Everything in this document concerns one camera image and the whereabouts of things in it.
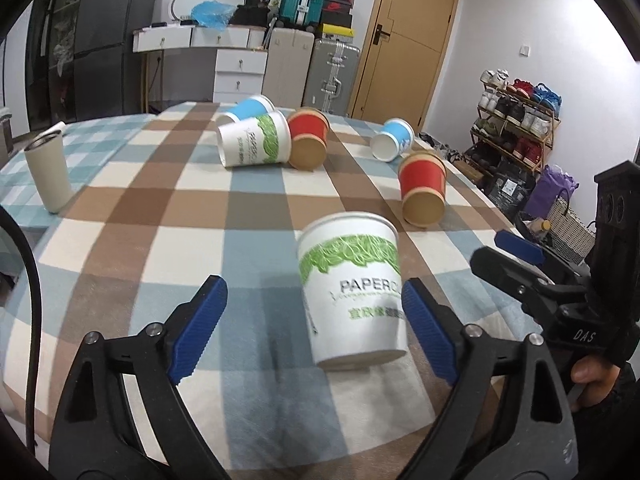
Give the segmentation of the person right hand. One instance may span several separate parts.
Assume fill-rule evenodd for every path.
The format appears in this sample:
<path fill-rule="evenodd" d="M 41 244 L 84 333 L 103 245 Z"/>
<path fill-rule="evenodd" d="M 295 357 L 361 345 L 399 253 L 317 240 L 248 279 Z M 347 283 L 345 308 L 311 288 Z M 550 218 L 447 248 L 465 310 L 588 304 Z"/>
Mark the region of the person right hand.
<path fill-rule="evenodd" d="M 576 386 L 582 386 L 582 393 L 572 403 L 572 411 L 602 402 L 612 391 L 620 376 L 620 368 L 602 356 L 585 356 L 572 368 L 570 378 Z"/>

